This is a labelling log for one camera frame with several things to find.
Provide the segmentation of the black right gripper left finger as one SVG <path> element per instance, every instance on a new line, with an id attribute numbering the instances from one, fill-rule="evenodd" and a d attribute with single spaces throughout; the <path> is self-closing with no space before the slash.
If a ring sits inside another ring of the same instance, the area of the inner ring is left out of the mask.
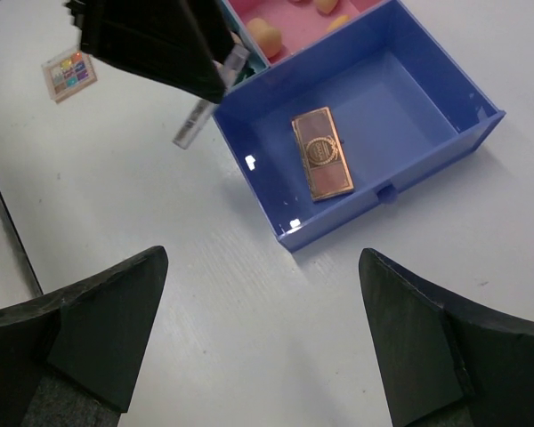
<path id="1" fill-rule="evenodd" d="M 110 409 L 130 407 L 165 287 L 150 247 L 72 285 L 0 309 L 0 412 L 24 412 L 47 375 Z"/>

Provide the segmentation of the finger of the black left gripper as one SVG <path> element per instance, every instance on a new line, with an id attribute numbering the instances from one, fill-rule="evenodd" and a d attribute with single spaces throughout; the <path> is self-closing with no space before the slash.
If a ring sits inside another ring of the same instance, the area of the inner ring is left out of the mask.
<path id="1" fill-rule="evenodd" d="M 211 57 L 205 52 L 124 50 L 98 52 L 95 58 L 127 73 L 169 85 L 219 103 L 226 93 Z"/>
<path id="2" fill-rule="evenodd" d="M 235 45 L 218 1 L 66 1 L 80 30 L 79 47 L 109 61 L 124 49 L 167 55 L 202 54 L 224 61 Z"/>

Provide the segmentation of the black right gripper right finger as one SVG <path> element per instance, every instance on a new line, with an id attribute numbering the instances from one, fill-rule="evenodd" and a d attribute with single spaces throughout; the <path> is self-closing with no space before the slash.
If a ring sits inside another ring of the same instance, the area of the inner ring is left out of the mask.
<path id="1" fill-rule="evenodd" d="M 534 426 L 534 322 L 420 278 L 378 251 L 360 288 L 394 426 Z"/>

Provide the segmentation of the silver eyeshadow palette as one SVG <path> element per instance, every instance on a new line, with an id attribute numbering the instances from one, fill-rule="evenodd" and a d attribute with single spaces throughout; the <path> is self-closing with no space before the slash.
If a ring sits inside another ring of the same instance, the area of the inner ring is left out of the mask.
<path id="1" fill-rule="evenodd" d="M 240 73 L 246 66 L 249 54 L 250 51 L 246 47 L 241 44 L 235 44 L 231 53 L 220 67 L 219 76 L 228 91 L 235 85 Z M 190 112 L 181 129 L 174 136 L 173 144 L 181 149 L 187 149 L 194 142 L 218 106 L 219 101 L 212 102 L 200 99 Z"/>

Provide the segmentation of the beige gourd sponge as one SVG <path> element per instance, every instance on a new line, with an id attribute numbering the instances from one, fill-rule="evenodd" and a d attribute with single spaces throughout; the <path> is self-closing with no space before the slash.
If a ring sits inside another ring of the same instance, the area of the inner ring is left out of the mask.
<path id="1" fill-rule="evenodd" d="M 329 15 L 332 11 L 335 10 L 339 1 L 338 0 L 315 0 L 314 1 L 317 10 L 324 14 Z"/>
<path id="2" fill-rule="evenodd" d="M 263 54 L 271 59 L 282 49 L 282 34 L 262 18 L 253 18 L 247 23 L 247 30 Z"/>

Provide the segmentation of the colourful eyeshadow palette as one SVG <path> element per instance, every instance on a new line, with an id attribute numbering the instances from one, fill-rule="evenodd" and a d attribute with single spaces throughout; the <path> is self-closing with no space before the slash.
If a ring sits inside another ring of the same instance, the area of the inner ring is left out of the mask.
<path id="1" fill-rule="evenodd" d="M 42 65 L 50 98 L 60 103 L 97 81 L 90 56 L 70 48 Z"/>

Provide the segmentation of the orange teardrop sponge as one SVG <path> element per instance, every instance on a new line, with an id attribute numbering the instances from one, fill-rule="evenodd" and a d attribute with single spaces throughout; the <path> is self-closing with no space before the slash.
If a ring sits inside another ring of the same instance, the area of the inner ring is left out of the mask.
<path id="1" fill-rule="evenodd" d="M 330 33 L 332 31 L 337 30 L 338 28 L 346 24 L 350 19 L 351 17 L 348 14 L 339 15 L 333 21 L 330 22 L 327 27 L 327 32 Z"/>

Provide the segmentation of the three-colour blush palette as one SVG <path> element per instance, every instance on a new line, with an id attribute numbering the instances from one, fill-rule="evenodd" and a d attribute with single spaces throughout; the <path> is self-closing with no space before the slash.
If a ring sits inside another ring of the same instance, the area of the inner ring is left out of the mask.
<path id="1" fill-rule="evenodd" d="M 352 192 L 354 184 L 330 108 L 297 116 L 291 125 L 312 201 Z"/>

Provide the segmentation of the peach round puff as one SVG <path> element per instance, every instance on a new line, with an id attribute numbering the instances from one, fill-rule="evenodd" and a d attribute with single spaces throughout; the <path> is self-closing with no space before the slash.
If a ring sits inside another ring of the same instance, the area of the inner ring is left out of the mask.
<path id="1" fill-rule="evenodd" d="M 244 45 L 242 39 L 233 31 L 231 31 L 231 36 L 232 36 L 232 39 L 233 41 L 236 43 L 236 44 L 239 44 L 241 46 Z"/>

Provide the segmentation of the green puff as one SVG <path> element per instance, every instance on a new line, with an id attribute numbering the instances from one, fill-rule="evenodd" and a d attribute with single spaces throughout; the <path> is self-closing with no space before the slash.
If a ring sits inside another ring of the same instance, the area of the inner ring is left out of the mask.
<path id="1" fill-rule="evenodd" d="M 247 63 L 238 73 L 233 86 L 237 86 L 255 74 L 255 69 Z"/>

